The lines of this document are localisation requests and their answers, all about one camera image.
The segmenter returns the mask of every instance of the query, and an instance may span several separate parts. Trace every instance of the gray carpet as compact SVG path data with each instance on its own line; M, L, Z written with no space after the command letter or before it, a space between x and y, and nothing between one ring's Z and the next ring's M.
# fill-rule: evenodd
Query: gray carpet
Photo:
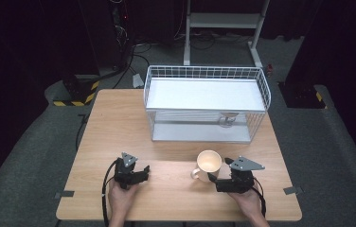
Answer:
M244 42L246 37L240 38L242 42L224 43L235 39L219 39L206 50L197 48L206 48L211 43L194 41L192 65L253 66ZM302 40L284 42L281 38L258 42L263 65L271 63L274 67L268 78L272 92L269 115L293 184L305 191L297 196L303 218L297 222L271 222L271 225L353 227L356 226L356 147L330 100L329 91L322 85L315 87L327 109L289 109L277 86L285 80L301 43ZM175 47L143 45L135 51L150 64L181 65L183 62L182 43ZM144 59L134 57L132 68L145 79ZM134 71L128 71L116 88L133 88ZM102 80L98 89L114 87L119 77ZM44 96L51 103L62 89L62 84L57 82ZM84 132L84 125L80 131L83 118L80 114L88 115L91 108L91 105L49 104L27 129L0 169L0 226L103 226L102 221L57 223L55 215L59 200L54 196L63 191L77 141ZM137 222L135 226L182 226L182 223ZM233 226L233 223L188 222L187 226ZM249 224L241 222L236 226Z

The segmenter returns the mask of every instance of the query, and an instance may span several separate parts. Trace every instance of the white shelf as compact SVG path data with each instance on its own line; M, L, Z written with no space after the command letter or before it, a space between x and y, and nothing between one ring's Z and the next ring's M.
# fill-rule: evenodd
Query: white shelf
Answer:
M260 14L195 13L190 14L190 27L252 28L258 26Z
M154 78L146 108L265 112L255 79Z
M223 128L217 124L194 125L159 122L154 125L154 141L202 141L249 143L250 136L246 124Z

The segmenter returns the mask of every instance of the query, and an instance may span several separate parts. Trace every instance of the electrical cord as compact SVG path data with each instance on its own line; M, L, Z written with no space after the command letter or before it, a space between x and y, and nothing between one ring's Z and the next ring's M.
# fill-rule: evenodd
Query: electrical cord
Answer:
M113 89L115 89L115 87L119 84L119 82L121 82L122 78L125 76L125 74L128 72L128 70L131 68L131 64L132 64L133 60L134 60L134 48L132 50L131 59L130 59L130 61L128 63L128 66L125 68L124 73L121 75L121 77L118 79L116 84L113 86Z
M87 123L87 120L89 119L90 114L88 114L87 117L86 117L86 114L78 114L78 116L82 116L82 119L80 122L80 127L77 132L76 140L75 140L75 148L77 151L78 151L78 147L79 147L78 142L79 142L80 131L83 128L83 125Z
M127 66L125 65L125 66L123 66L123 67L118 68L118 69L117 69L115 72L113 72L113 73L109 73L109 74L107 74L107 75L104 75L104 76L101 76L101 77L98 77L98 78L94 78L94 79L88 79L88 80L86 80L85 82L87 82L87 83L94 83L94 82L100 81L100 80L102 80L102 79L108 79L108 78L114 77L114 76L120 74L122 71L124 71L124 70L126 69L126 67L127 67Z
M180 24L179 24L179 26L178 26L178 30L177 30L177 32L176 32L175 35L174 35L174 39L177 37L179 31L181 30L182 23L184 22L184 14L185 14L185 0L182 0L181 21L180 21Z
M235 39L232 41L225 41L225 40L222 40L224 38L235 38ZM228 35L215 37L217 44L239 44L239 43L247 42L251 38L252 38L252 36L245 37L245 36L241 36L241 35L238 35L237 37L235 37L235 36L230 37Z
M141 55L135 55L135 54L134 54L134 56L135 56L135 57L139 57L139 58L145 60L146 63L148 64L148 67L151 65L151 64L149 63L149 61L148 61L145 57L143 57L143 56L141 56Z
M210 36L202 36L200 39L198 37L198 39L196 39L196 40L199 41L199 42L209 42L209 41L211 41L211 44L208 45L207 47L197 47L193 43L190 43L190 46L192 48L194 48L194 49L197 49L197 50L207 50L207 49L211 48L216 43L216 39L212 35L210 35Z
M133 74L137 74L136 70L134 70L132 67L129 67L129 69L131 70L131 72L132 72Z
M126 44L126 42L128 40L128 33L124 27L116 26L116 40L118 41L120 48L122 48L122 46L124 46Z
M135 47L142 46L142 45L148 45L149 48L147 48L145 50L142 50L142 51L134 52L134 54L142 54L142 53L145 53L145 52L149 51L152 48L152 44L150 44L150 43L137 44Z
M59 227L59 226L60 226L60 224L61 224L61 220L60 220L60 219L58 219L58 220L57 220L57 223L55 223L55 226L54 226L54 227Z
M264 191L263 187L261 186L261 183L258 181L258 179L254 178L254 180L258 183L258 186L260 187L261 193L255 189L255 187L251 187L252 190L254 190L258 194L258 198L261 201L261 214L266 217L266 200L264 199Z
M101 205L102 205L102 211L103 211L103 218L104 218L104 225L108 227L109 221L107 217L107 183L111 181L114 177L108 179L108 174L110 173L110 170L113 168L113 166L116 164L116 160L111 163L111 165L108 167L107 172L104 176L104 181L103 181L103 186L101 188Z

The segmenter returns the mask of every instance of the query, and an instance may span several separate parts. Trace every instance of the mug handle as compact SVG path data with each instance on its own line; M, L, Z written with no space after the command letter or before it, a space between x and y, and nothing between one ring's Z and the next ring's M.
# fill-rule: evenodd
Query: mug handle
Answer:
M193 169L192 172L190 173L190 177L192 179L198 179L199 176L197 175L197 173L200 172L200 171L201 171L201 169L199 169L199 168Z

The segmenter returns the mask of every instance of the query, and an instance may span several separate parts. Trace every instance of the white metal stand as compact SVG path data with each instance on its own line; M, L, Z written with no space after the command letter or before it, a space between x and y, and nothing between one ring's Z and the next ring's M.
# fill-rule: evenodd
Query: white metal stand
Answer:
M270 0L264 0L261 13L191 13L190 0L187 0L187 28L184 50L184 65L190 65L190 28L191 27L222 27L222 28L251 28L255 30L252 42L248 42L249 50L256 67L262 67L256 45L266 16Z

